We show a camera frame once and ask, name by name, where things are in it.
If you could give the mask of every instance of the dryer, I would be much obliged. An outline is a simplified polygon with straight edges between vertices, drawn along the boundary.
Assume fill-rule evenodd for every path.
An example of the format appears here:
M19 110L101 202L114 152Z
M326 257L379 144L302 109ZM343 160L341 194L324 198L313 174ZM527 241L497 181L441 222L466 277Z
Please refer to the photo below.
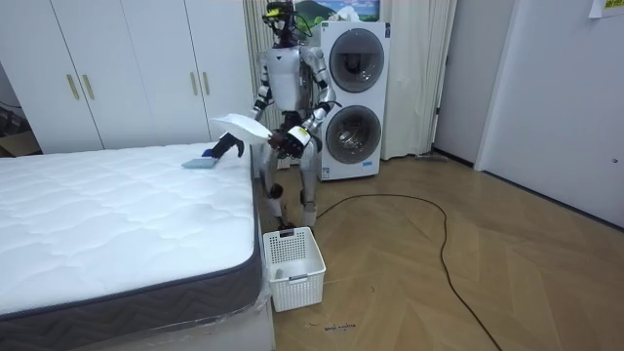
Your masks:
M323 21L312 29L310 45L325 53L336 105L317 137L320 180L379 173L390 23Z

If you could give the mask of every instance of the round door window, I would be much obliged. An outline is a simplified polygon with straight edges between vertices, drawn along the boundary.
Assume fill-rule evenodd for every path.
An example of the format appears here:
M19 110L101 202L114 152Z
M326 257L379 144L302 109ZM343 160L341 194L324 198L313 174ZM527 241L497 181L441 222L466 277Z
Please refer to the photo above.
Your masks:
M344 32L331 48L331 77L349 93L361 93L372 87L381 75L383 63L379 39L365 29Z
M334 159L356 164L372 155L380 139L381 124L374 112L363 106L349 106L331 118L325 143Z

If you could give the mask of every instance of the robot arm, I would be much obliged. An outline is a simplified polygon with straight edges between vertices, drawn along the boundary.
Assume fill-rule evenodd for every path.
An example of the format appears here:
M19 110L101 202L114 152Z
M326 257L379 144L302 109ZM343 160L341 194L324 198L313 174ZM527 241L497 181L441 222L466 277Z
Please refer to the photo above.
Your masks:
M301 47L299 52L303 61L310 66L314 81L320 91L316 107L302 124L302 127L309 132L316 133L317 128L335 105L335 91L332 88L332 78L325 64L323 50L318 47Z
M251 117L253 117L258 122L262 119L262 113L264 112L264 109L266 108L266 106L268 106L271 99L273 98L271 94L271 87L269 86L269 75L266 68L266 56L264 54L260 56L259 65L261 85L257 89L257 97L255 98L255 103L253 104L251 114ZM229 133L222 135L219 138L218 143L213 148L206 150L202 156L219 159L234 145L238 147L238 157L243 156L245 144Z
M271 99L273 98L273 94L271 93L271 87L269 86L269 74L268 69L266 68L266 55L265 53L260 55L260 86L257 89L257 97L255 98L255 103L253 104L252 109L252 117L256 121L260 121L262 119L262 113L266 106L269 105Z

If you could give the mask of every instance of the door handle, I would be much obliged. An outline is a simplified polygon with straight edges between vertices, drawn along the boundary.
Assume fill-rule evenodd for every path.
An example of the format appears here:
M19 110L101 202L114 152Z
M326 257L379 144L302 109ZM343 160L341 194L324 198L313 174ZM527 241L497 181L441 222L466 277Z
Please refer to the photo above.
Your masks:
M204 88L206 89L206 95L210 95L211 90L208 88L208 74L206 72L204 72Z
M82 80L85 81L85 87L87 87L87 93L89 93L89 98L96 99L94 97L94 91L91 89L91 83L89 82L89 77L86 74L82 75Z
M78 95L78 91L76 90L76 85L74 84L74 77L71 74L67 74L67 82L69 83L69 88L71 89L71 93L73 93L76 99L80 99Z
M193 84L193 94L197 96L197 83L195 83L195 73L191 72L191 83Z

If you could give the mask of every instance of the plastic basket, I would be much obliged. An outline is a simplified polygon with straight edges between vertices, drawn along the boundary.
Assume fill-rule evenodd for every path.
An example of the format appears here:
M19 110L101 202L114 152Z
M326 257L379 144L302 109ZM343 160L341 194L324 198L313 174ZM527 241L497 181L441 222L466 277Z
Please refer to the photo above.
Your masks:
M325 263L310 228L271 232L263 237L275 311L320 303Z

